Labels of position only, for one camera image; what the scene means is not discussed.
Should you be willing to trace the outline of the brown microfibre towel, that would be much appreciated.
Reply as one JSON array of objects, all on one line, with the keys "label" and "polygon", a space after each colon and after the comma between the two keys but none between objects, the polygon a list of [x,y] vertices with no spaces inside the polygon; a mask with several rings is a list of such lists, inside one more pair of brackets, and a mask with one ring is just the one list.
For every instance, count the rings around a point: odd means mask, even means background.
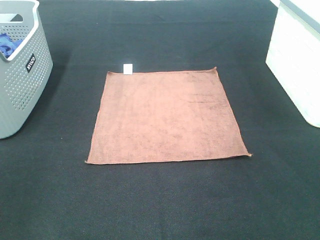
[{"label": "brown microfibre towel", "polygon": [[248,155],[216,68],[107,73],[88,164]]}]

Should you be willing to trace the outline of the black table cloth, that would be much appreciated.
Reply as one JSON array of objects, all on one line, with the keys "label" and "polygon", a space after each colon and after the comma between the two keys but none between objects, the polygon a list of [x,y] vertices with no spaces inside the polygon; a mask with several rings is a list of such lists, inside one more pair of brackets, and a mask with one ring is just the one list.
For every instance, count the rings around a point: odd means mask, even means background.
[{"label": "black table cloth", "polygon": [[[320,130],[265,64],[269,0],[42,0],[53,68],[0,142],[3,240],[317,240]],[[250,157],[86,164],[107,72],[217,68]]]}]

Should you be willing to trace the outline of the grey perforated laundry basket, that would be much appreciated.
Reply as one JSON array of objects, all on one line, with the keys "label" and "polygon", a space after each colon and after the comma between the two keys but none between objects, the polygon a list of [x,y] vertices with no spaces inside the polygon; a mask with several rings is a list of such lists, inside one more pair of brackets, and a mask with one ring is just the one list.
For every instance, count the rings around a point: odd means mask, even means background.
[{"label": "grey perforated laundry basket", "polygon": [[0,32],[21,41],[13,53],[0,55],[0,137],[8,138],[23,126],[50,77],[53,61],[37,0],[2,0],[2,15],[20,15],[21,21],[1,20]]}]

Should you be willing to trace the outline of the white plastic bin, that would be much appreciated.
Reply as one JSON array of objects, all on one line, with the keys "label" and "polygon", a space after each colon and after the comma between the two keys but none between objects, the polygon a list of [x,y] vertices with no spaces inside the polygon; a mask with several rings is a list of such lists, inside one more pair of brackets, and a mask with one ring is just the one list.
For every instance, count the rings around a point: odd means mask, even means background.
[{"label": "white plastic bin", "polygon": [[310,125],[320,126],[320,2],[275,0],[265,63]]}]

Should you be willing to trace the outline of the blue cloth in basket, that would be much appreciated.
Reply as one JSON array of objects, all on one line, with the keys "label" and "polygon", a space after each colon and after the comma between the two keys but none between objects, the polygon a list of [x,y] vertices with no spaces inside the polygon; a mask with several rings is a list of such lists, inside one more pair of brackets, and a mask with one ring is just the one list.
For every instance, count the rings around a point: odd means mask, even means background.
[{"label": "blue cloth in basket", "polygon": [[8,34],[2,33],[0,35],[0,51],[7,59],[13,54],[13,52],[19,47],[22,42],[22,39],[12,40]]}]

